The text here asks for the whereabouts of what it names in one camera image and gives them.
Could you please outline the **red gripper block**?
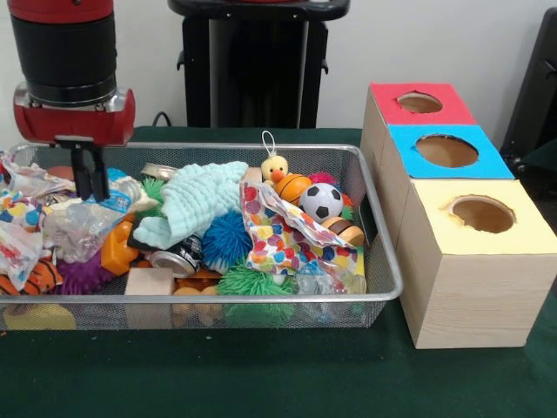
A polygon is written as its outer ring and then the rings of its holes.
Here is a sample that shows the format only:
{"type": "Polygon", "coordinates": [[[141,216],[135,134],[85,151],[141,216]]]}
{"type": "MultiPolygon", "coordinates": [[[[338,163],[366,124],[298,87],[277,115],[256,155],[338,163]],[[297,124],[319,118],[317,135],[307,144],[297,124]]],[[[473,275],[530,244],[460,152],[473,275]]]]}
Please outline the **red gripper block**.
{"type": "Polygon", "coordinates": [[[96,201],[110,197],[104,149],[99,146],[124,146],[131,139],[136,113],[132,90],[118,88],[111,97],[97,104],[54,107],[37,102],[27,85],[21,83],[14,92],[13,111],[18,130],[30,142],[96,145],[90,149],[94,165],[91,177],[82,147],[74,145],[70,149],[76,192],[81,199],[88,199],[91,190],[96,201]]]}

